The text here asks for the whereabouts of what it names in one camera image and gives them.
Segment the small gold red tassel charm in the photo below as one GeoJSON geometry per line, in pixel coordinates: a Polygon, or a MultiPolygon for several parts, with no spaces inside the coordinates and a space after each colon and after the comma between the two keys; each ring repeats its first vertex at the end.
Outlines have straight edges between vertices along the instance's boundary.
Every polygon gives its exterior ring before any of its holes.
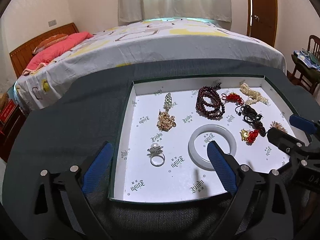
{"type": "Polygon", "coordinates": [[[258,135],[259,131],[257,129],[252,131],[242,129],[240,131],[241,140],[244,141],[247,145],[252,145],[258,135]]]}

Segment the black cord pendant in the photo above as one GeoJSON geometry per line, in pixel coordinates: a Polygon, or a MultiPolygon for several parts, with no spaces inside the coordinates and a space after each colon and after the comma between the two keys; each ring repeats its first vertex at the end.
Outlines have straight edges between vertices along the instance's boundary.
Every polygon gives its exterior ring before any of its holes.
{"type": "Polygon", "coordinates": [[[263,116],[258,114],[250,105],[237,106],[235,112],[238,116],[243,116],[243,121],[257,130],[262,137],[266,136],[266,129],[261,122],[263,116]]]}

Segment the silver rhinestone brooch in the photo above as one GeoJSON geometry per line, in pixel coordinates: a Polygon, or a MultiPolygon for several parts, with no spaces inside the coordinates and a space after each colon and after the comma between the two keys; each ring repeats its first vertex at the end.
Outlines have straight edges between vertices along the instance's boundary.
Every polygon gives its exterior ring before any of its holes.
{"type": "Polygon", "coordinates": [[[168,112],[171,109],[171,107],[172,107],[172,96],[171,96],[171,93],[168,93],[165,96],[163,108],[165,109],[166,112],[168,112]]]}

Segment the wooden chair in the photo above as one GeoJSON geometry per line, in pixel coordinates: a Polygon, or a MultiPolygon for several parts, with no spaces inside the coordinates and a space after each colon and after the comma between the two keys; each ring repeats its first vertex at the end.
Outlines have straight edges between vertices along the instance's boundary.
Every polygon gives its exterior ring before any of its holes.
{"type": "Polygon", "coordinates": [[[295,67],[287,77],[313,95],[319,85],[319,37],[310,35],[307,49],[295,50],[291,58],[295,67]]]}

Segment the dark grey table cloth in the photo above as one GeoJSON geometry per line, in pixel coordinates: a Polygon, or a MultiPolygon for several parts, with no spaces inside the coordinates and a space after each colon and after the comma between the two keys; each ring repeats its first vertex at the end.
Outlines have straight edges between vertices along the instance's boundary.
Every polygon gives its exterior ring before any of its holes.
{"type": "MultiPolygon", "coordinates": [[[[319,119],[319,104],[292,85],[278,69],[227,59],[191,59],[138,63],[101,70],[74,81],[53,105],[33,111],[22,126],[9,157],[3,203],[16,228],[3,225],[4,237],[16,239],[85,239],[64,195],[37,199],[43,168],[60,173],[118,140],[120,119],[133,81],[201,75],[264,75],[307,119],[319,119]]],[[[88,195],[99,224],[110,239],[210,239],[227,206],[226,197],[191,204],[120,204],[107,200],[109,175],[88,195]]]]}

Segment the pile of clothes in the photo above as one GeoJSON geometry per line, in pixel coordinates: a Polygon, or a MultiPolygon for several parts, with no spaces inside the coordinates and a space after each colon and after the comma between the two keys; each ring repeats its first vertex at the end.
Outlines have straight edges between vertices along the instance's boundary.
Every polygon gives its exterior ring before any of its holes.
{"type": "Polygon", "coordinates": [[[300,64],[308,76],[319,81],[319,49],[314,53],[305,49],[294,50],[292,55],[296,57],[294,71],[298,70],[297,65],[300,64]]]}

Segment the wooden nightstand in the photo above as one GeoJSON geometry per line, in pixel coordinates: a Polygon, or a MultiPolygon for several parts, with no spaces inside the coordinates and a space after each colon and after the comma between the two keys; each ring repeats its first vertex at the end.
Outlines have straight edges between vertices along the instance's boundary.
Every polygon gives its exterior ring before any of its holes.
{"type": "Polygon", "coordinates": [[[19,105],[16,105],[15,110],[11,114],[10,118],[3,125],[1,123],[1,159],[4,162],[8,162],[9,155],[13,144],[26,120],[25,114],[20,109],[19,105]]]}

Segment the red gift box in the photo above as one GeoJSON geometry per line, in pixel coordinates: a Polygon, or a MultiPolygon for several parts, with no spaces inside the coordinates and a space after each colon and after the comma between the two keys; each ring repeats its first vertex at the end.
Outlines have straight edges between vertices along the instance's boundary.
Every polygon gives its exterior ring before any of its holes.
{"type": "Polygon", "coordinates": [[[15,102],[12,99],[10,99],[8,101],[8,104],[4,107],[4,109],[1,111],[1,114],[0,114],[0,121],[3,125],[10,118],[15,108],[16,108],[15,102]]]}

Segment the pink pillow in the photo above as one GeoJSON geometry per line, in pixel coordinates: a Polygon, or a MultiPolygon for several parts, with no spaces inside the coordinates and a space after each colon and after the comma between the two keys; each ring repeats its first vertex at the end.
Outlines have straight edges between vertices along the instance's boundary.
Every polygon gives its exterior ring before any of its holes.
{"type": "Polygon", "coordinates": [[[71,50],[73,47],[77,46],[85,39],[92,37],[93,35],[86,31],[68,35],[65,40],[58,42],[34,55],[31,61],[26,66],[25,70],[22,72],[22,75],[27,76],[31,73],[36,72],[38,69],[51,63],[53,59],[71,50]]]}

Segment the brown wooden door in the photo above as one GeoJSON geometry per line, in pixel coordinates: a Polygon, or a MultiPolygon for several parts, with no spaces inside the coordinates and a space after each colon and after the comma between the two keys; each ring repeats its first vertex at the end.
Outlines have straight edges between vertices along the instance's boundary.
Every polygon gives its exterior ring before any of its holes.
{"type": "Polygon", "coordinates": [[[276,40],[277,23],[277,0],[248,0],[248,36],[273,47],[276,40]]]}

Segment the bed with patterned sheet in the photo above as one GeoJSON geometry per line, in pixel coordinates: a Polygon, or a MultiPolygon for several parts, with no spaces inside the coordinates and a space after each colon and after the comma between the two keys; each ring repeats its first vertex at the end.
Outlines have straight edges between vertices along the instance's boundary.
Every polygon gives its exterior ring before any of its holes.
{"type": "Polygon", "coordinates": [[[287,70],[284,55],[265,42],[191,18],[147,20],[92,34],[13,86],[25,110],[45,108],[76,79],[135,63],[182,59],[231,59],[287,70]]]}

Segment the wooden headboard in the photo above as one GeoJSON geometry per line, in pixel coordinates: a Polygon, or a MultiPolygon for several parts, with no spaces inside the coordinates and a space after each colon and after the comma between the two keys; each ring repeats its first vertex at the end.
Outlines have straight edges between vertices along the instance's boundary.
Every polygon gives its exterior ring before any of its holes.
{"type": "Polygon", "coordinates": [[[11,63],[13,66],[13,69],[15,71],[16,77],[19,78],[22,75],[22,72],[25,70],[28,63],[33,58],[33,50],[45,39],[57,35],[57,34],[68,34],[71,35],[73,33],[78,33],[78,28],[75,25],[75,23],[69,23],[66,25],[63,25],[61,27],[57,27],[55,29],[52,29],[50,31],[47,31],[45,33],[42,33],[41,35],[32,38],[31,40],[25,42],[15,50],[9,53],[11,63]]]}

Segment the orange patterned pillow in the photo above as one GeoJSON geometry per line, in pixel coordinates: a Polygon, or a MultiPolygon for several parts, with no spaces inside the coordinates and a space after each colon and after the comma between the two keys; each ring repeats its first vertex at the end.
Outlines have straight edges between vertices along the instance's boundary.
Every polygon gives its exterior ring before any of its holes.
{"type": "Polygon", "coordinates": [[[47,39],[45,39],[44,41],[42,41],[32,52],[33,55],[36,55],[37,53],[43,51],[44,49],[58,43],[61,42],[63,40],[65,40],[68,37],[68,34],[57,34],[57,35],[53,35],[47,39]]]}

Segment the wall outlet above headboard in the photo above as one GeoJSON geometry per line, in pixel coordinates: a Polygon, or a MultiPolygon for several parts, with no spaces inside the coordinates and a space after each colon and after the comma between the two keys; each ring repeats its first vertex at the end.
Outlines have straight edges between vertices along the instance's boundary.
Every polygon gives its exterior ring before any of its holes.
{"type": "Polygon", "coordinates": [[[51,21],[48,22],[49,27],[52,27],[52,26],[54,26],[56,24],[57,24],[56,20],[51,20],[51,21]]]}

